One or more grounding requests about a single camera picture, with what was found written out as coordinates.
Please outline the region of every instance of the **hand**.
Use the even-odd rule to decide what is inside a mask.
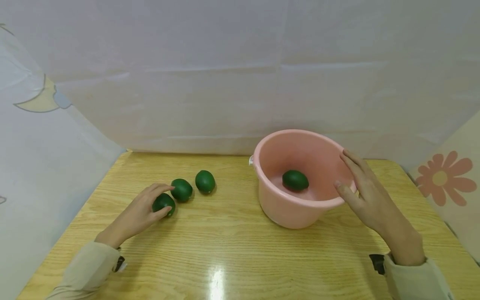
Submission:
[[[352,172],[360,192],[357,197],[349,187],[336,181],[340,197],[366,226],[385,240],[397,264],[423,264],[425,254],[421,235],[400,212],[367,163],[347,150],[340,154],[340,158]]]
[[[153,212],[153,202],[161,193],[173,189],[174,187],[162,183],[154,183],[145,188],[112,224],[98,234],[95,241],[116,249],[129,238],[149,228],[152,224],[165,217],[172,209],[170,206],[167,206],[157,212]]]

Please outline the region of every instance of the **pink flower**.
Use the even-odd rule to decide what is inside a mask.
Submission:
[[[442,154],[435,154],[432,160],[428,161],[428,167],[420,166],[418,168],[421,174],[416,179],[419,190],[425,197],[431,194],[438,206],[445,205],[445,192],[455,204],[465,206],[467,202],[458,191],[473,192],[477,189],[477,184],[473,180],[458,177],[472,170],[472,160],[470,158],[462,158],[454,163],[457,157],[458,153],[456,151],[450,152],[445,161]]]

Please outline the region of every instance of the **wrist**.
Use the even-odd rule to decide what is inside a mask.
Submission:
[[[409,224],[408,228],[399,228],[395,232],[383,235],[382,238],[390,248],[396,264],[417,266],[425,263],[422,236],[412,225]]]
[[[114,228],[110,226],[105,228],[95,238],[95,242],[108,245],[113,249],[117,249],[125,241],[126,241],[126,238],[124,238],[121,233],[117,232]]]

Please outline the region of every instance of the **wooden tabletop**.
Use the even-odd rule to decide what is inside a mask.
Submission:
[[[479,268],[401,167],[368,163],[423,235],[456,299],[477,299]],[[75,253],[145,186],[175,178],[193,185],[201,169],[215,176],[215,193],[197,193],[174,216],[124,243],[128,266],[110,275],[98,299],[390,299],[368,257],[388,248],[346,204],[309,228],[286,229],[263,214],[248,157],[132,152],[120,156],[18,299],[50,293]]]

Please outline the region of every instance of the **sleeve cuff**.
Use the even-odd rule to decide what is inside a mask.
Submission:
[[[120,253],[102,243],[89,242],[65,270],[64,284],[76,290],[95,290],[116,266]]]
[[[397,265],[391,254],[384,256],[385,279],[395,300],[453,300],[454,296],[439,268],[428,259],[419,266]]]

